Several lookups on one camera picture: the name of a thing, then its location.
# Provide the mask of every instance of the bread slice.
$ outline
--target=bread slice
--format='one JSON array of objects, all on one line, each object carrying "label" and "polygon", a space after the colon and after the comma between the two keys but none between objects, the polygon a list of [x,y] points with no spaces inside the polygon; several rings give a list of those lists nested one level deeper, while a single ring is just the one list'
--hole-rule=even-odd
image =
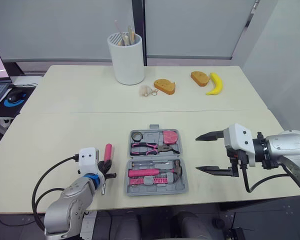
[{"label": "bread slice", "polygon": [[166,94],[172,95],[175,93],[176,83],[170,82],[168,79],[158,79],[154,81],[154,87]]},{"label": "bread slice", "polygon": [[202,71],[193,71],[191,78],[200,86],[204,87],[209,82],[209,77]]}]

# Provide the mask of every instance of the mouse pad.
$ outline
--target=mouse pad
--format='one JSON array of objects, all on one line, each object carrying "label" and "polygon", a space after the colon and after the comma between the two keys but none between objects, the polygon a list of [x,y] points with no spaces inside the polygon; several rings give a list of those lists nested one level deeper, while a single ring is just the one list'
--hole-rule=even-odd
[{"label": "mouse pad", "polygon": [[15,116],[17,116],[21,108],[23,107],[23,105],[26,103],[26,101],[28,100],[32,92],[35,90],[35,87],[15,87],[10,92],[16,90],[23,91],[23,96],[21,100],[14,103],[9,103],[7,97],[3,99],[0,102],[0,118],[1,117],[14,118]]}]

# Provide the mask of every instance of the pencil holder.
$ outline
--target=pencil holder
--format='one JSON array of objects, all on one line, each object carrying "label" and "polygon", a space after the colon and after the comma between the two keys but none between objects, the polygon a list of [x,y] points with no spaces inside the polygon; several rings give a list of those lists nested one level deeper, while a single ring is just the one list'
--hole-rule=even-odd
[{"label": "pencil holder", "polygon": [[135,34],[134,44],[130,46],[119,46],[121,39],[119,32],[107,39],[115,78],[124,85],[141,83],[145,79],[142,38]]}]

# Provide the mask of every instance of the banana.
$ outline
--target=banana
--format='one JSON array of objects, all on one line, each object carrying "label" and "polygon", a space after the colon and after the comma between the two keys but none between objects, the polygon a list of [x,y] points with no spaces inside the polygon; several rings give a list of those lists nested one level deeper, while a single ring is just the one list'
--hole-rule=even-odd
[{"label": "banana", "polygon": [[214,72],[210,73],[210,78],[214,82],[214,89],[212,91],[208,91],[206,95],[218,95],[223,88],[222,79]]}]

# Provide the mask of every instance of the pliers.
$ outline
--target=pliers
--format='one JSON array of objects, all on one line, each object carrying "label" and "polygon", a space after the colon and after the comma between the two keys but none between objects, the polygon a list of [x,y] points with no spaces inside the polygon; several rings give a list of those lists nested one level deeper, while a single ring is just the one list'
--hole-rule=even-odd
[{"label": "pliers", "polygon": [[140,155],[156,155],[159,152],[169,152],[173,151],[175,154],[180,154],[179,151],[174,150],[172,147],[167,146],[167,145],[158,145],[154,142],[149,143],[149,142],[138,142],[138,143],[131,143],[131,148],[137,148],[137,147],[146,147],[146,148],[152,148],[149,151],[132,151],[130,152],[131,156],[140,156]]}]

